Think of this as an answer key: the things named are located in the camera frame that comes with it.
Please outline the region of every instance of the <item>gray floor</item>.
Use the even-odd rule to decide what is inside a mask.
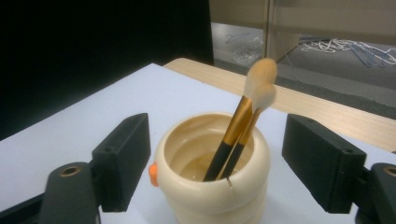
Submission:
[[[215,66],[245,75],[248,66],[237,63],[233,59],[234,52],[257,36],[252,34],[258,31],[236,28],[212,25]],[[230,36],[242,37],[231,46],[225,44]],[[351,50],[329,54],[315,50],[305,52],[302,48],[304,46],[298,46],[277,63],[277,85],[396,119],[396,65],[367,67]]]

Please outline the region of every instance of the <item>ceramic cup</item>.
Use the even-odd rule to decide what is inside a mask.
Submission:
[[[258,223],[264,210],[270,155],[254,129],[233,174],[203,182],[231,115],[206,113],[182,120],[160,141],[150,177],[180,224]]]

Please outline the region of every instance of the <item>cream-colored cup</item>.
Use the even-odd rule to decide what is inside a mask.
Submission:
[[[262,217],[270,155],[257,129],[229,178],[202,182],[231,117],[207,113],[184,119],[157,147],[150,175],[180,224],[253,224]]]

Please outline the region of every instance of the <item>table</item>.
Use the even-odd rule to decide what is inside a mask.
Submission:
[[[244,79],[243,76],[186,59],[172,61],[165,67],[150,64],[10,136],[0,142],[0,211],[42,193],[48,174],[55,168],[69,162],[90,161],[92,150],[129,116],[148,113],[153,155],[162,135],[177,121],[208,111],[233,113],[240,100]],[[336,127],[338,124],[347,124],[346,118],[337,120],[336,116],[347,116],[344,113],[353,110],[320,102],[319,99],[316,99],[318,102],[309,103],[304,99],[306,96],[300,93],[280,87],[277,90],[274,107],[264,111],[257,123],[267,139],[272,158],[267,207],[262,223],[353,223],[356,207],[350,215],[325,213],[281,157],[286,112],[301,109],[303,115],[312,115],[316,113],[313,109],[304,109],[304,104],[311,104],[311,108],[332,106],[330,112],[326,107],[321,108],[313,119],[325,119],[325,115],[329,115],[330,122],[326,124],[335,127],[335,131],[346,140],[368,153],[368,168],[379,161],[396,163],[396,155],[373,146],[395,145],[395,140],[381,135],[382,129],[379,129],[394,132],[394,121],[377,118],[380,124],[373,128],[377,136],[381,135],[383,139],[369,145],[356,135],[348,135],[348,132],[354,133],[359,129],[354,127],[355,123],[347,125],[347,131]],[[293,94],[302,105],[294,103],[296,98],[289,99]],[[358,114],[361,118],[370,117],[363,112]],[[352,117],[359,125],[361,118],[356,118],[356,115]],[[376,125],[377,120],[367,122],[367,125]],[[147,170],[143,173],[129,210],[120,214],[101,214],[101,218],[102,223],[177,223],[161,190],[150,185]]]

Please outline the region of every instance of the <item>pen holder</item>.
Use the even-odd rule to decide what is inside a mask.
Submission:
[[[259,130],[254,129],[229,178],[203,182],[231,117],[207,113],[184,119],[157,147],[151,181],[180,224],[253,224],[262,218],[270,155]]]

